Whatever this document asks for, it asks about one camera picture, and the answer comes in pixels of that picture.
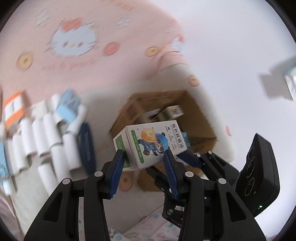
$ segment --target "yellow shield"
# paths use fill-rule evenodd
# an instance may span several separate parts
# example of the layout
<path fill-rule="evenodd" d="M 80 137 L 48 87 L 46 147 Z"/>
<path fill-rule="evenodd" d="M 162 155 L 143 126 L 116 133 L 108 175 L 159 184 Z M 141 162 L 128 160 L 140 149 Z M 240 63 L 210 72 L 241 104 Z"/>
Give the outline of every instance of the yellow shield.
<path fill-rule="evenodd" d="M 144 129 L 141 132 L 141 138 L 147 142 L 154 142 L 155 141 L 155 133 L 152 128 Z"/>

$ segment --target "white roll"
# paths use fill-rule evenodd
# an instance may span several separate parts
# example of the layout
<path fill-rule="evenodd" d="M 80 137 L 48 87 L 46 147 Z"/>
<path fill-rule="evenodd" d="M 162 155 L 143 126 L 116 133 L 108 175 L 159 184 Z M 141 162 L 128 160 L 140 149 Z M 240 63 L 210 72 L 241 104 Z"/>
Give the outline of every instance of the white roll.
<path fill-rule="evenodd" d="M 20 128 L 22 132 L 22 144 L 24 146 L 26 156 L 35 155 L 37 153 L 37 149 L 35 146 L 31 119 L 23 118 L 20 121 Z"/>
<path fill-rule="evenodd" d="M 61 135 L 54 122 L 54 117 L 51 114 L 44 115 L 43 125 L 44 125 L 49 147 L 52 147 L 54 144 L 62 143 Z"/>
<path fill-rule="evenodd" d="M 50 148 L 52 154 L 52 164 L 60 183 L 64 178 L 71 178 L 70 168 L 68 165 L 66 153 L 62 145 L 56 145 Z"/>
<path fill-rule="evenodd" d="M 32 124 L 33 134 L 39 156 L 48 154 L 49 144 L 44 131 L 44 126 L 41 120 L 34 120 Z"/>
<path fill-rule="evenodd" d="M 62 138 L 70 170 L 82 167 L 76 137 L 72 134 L 65 134 Z"/>
<path fill-rule="evenodd" d="M 15 193 L 15 187 L 11 179 L 3 180 L 3 188 L 6 196 L 11 196 Z"/>
<path fill-rule="evenodd" d="M 0 123 L 0 141 L 4 141 L 5 139 L 6 139 L 6 128 L 5 128 L 5 124 L 4 123 Z"/>
<path fill-rule="evenodd" d="M 87 107 L 84 104 L 80 104 L 78 106 L 78 115 L 69 124 L 66 133 L 72 133 L 73 135 L 77 136 L 79 134 L 82 123 L 85 121 L 87 112 Z"/>
<path fill-rule="evenodd" d="M 10 176 L 16 176 L 19 173 L 19 169 L 17 168 L 16 161 L 15 161 L 15 154 L 13 150 L 13 143 L 12 139 L 9 138 L 4 142 L 5 147 L 5 156 L 7 167 Z"/>
<path fill-rule="evenodd" d="M 13 153 L 15 156 L 15 164 L 19 171 L 28 169 L 29 164 L 25 150 L 22 143 L 22 138 L 19 134 L 15 133 L 12 137 Z"/>
<path fill-rule="evenodd" d="M 63 118 L 61 118 L 55 111 L 57 109 L 57 105 L 59 103 L 59 100 L 61 98 L 61 94 L 57 93 L 57 94 L 54 94 L 50 101 L 51 101 L 51 106 L 52 106 L 52 112 L 53 112 L 53 117 L 54 117 L 54 120 L 55 120 L 55 123 L 58 124 L 60 123 L 61 121 L 63 121 Z"/>
<path fill-rule="evenodd" d="M 39 176 L 42 180 L 42 183 L 50 196 L 52 192 L 58 186 L 57 179 L 55 177 L 54 171 L 50 163 L 44 163 L 38 166 Z"/>

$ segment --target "hello kitty face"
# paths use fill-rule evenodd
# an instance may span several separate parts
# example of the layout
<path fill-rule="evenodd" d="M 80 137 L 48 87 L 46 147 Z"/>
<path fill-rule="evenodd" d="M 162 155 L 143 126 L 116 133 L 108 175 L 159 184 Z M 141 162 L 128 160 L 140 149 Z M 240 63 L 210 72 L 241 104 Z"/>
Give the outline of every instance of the hello kitty face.
<path fill-rule="evenodd" d="M 71 58 L 90 51 L 96 44 L 95 24 L 82 25 L 80 18 L 63 21 L 52 35 L 50 51 L 52 54 Z"/>

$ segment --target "blue rubber fingertip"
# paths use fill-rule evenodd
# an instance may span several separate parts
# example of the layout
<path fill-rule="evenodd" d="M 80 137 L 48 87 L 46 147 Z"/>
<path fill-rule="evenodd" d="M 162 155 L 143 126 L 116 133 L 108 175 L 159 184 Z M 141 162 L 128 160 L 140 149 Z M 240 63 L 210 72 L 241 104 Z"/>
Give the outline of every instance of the blue rubber fingertip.
<path fill-rule="evenodd" d="M 111 175 L 110 179 L 110 188 L 109 188 L 109 195 L 113 198 L 113 195 L 116 194 L 119 180 L 121 177 L 122 169 L 124 165 L 124 152 L 122 152 L 118 158 L 117 163 L 115 164 L 114 171 Z"/>
<path fill-rule="evenodd" d="M 176 199 L 178 199 L 180 196 L 180 192 L 178 191 L 177 176 L 174 172 L 172 163 L 170 162 L 170 158 L 169 158 L 168 153 L 166 151 L 163 154 L 163 164 L 165 166 L 165 171 L 168 176 L 168 182 L 170 184 L 170 189 L 172 191 L 172 194 Z"/>

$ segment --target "orange and white box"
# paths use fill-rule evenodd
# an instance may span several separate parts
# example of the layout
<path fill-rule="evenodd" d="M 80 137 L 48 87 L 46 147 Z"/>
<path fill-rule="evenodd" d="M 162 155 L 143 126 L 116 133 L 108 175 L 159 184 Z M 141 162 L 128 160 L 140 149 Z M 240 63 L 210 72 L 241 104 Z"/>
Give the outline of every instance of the orange and white box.
<path fill-rule="evenodd" d="M 25 115 L 22 92 L 18 91 L 4 102 L 5 126 L 8 129 Z"/>

